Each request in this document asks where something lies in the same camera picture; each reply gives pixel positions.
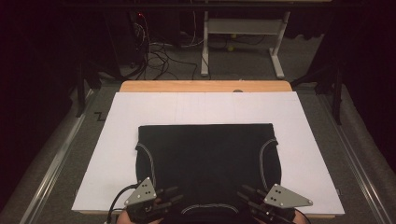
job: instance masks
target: table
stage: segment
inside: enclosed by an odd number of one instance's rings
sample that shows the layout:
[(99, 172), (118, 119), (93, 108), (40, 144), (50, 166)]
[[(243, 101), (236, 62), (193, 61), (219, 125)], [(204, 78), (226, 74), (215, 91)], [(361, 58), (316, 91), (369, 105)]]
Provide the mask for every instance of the table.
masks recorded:
[[(282, 186), (314, 202), (301, 210), (311, 217), (343, 215), (298, 96), (286, 81), (124, 82), (72, 210), (103, 214), (121, 189), (136, 182), (134, 147), (141, 125), (269, 122), (279, 142)], [(130, 194), (125, 192), (116, 207)]]
[[(332, 0), (247, 0), (234, 2), (331, 2)], [(276, 35), (276, 43), (273, 48), (269, 48), (271, 61), (273, 63), (276, 77), (285, 78), (277, 56), (280, 44), (288, 25), (290, 12), (286, 11), (282, 19), (279, 20), (240, 20), (240, 19), (209, 19), (206, 11), (204, 17), (204, 46), (202, 50), (201, 75), (209, 74), (209, 48), (207, 40), (209, 34), (241, 34), (241, 35)]]

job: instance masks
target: white surface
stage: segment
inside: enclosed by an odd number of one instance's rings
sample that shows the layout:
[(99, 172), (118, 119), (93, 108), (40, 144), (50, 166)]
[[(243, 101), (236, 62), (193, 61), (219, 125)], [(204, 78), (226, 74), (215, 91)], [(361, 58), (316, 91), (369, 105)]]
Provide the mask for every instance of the white surface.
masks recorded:
[[(341, 215), (338, 198), (295, 92), (118, 92), (72, 210), (107, 211), (135, 184), (137, 128), (148, 124), (273, 123), (282, 183), (314, 202), (307, 214)], [(129, 197), (125, 192), (116, 207)]]

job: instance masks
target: dark background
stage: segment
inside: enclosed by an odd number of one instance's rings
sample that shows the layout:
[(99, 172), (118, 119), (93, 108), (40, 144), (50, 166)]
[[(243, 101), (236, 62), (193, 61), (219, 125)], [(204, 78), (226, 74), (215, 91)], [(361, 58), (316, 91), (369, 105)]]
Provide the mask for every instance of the dark background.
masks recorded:
[[(392, 24), (396, 20), (388, 6), (390, 1), (382, 0), (370, 7), (370, 20), (363, 24), (363, 32), (348, 43), (352, 45), (343, 58), (343, 68), (344, 83), (361, 117), (395, 171), (396, 43)], [(191, 13), (144, 13), (152, 35), (158, 38), (177, 46), (180, 30), (192, 35)], [(203, 13), (196, 15), (197, 34), (201, 35)], [(211, 15), (262, 16), (246, 12)], [(117, 76), (120, 63), (136, 60), (133, 30), (127, 18), (124, 12), (70, 13), (49, 0), (29, 4), (0, 2), (0, 209), (68, 112), (72, 103), (69, 94), (76, 87), (78, 69), (83, 67), (84, 77), (98, 88), (98, 71)], [(310, 71), (315, 71), (339, 55), (338, 50), (350, 40), (346, 36), (360, 22), (359, 13), (291, 13), (286, 37), (304, 35), (309, 39), (329, 30), (311, 65)]]

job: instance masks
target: black fabric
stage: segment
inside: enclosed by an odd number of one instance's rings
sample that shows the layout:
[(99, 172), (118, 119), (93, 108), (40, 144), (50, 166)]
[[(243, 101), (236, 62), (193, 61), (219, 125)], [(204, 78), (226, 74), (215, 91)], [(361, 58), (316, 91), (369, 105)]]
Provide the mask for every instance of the black fabric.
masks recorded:
[(141, 126), (136, 175), (184, 195), (163, 223), (256, 223), (236, 192), (280, 184), (276, 145), (272, 124)]

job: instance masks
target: white stitching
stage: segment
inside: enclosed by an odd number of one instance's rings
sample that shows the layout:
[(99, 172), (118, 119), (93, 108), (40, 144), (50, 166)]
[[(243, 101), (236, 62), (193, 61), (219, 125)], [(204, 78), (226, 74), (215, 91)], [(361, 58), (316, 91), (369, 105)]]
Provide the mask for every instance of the white stitching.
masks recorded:
[(146, 148), (145, 145), (143, 145), (141, 143), (137, 143), (137, 146), (138, 147), (142, 147), (143, 149), (145, 149), (146, 153), (148, 154), (148, 157), (149, 157), (149, 160), (150, 160), (150, 163), (151, 163), (152, 185), (155, 188), (156, 181), (155, 181), (155, 173), (154, 173), (154, 160), (152, 159), (151, 153), (149, 153), (149, 149)]
[(264, 185), (265, 190), (268, 191), (268, 186), (267, 183), (265, 182), (265, 177), (264, 177), (264, 168), (262, 167), (262, 153), (264, 152), (264, 149), (272, 142), (275, 142), (276, 139), (270, 139), (268, 140), (264, 145), (262, 145), (262, 149), (260, 150), (260, 174), (262, 175), (262, 184)]
[(189, 207), (186, 207), (181, 211), (181, 214), (185, 214), (186, 212), (190, 211), (191, 209), (194, 208), (210, 208), (210, 207), (224, 207), (224, 208), (229, 208), (232, 209), (235, 213), (239, 213), (238, 209), (236, 209), (234, 206), (225, 204), (225, 203), (209, 203), (209, 204), (195, 204), (191, 205)]

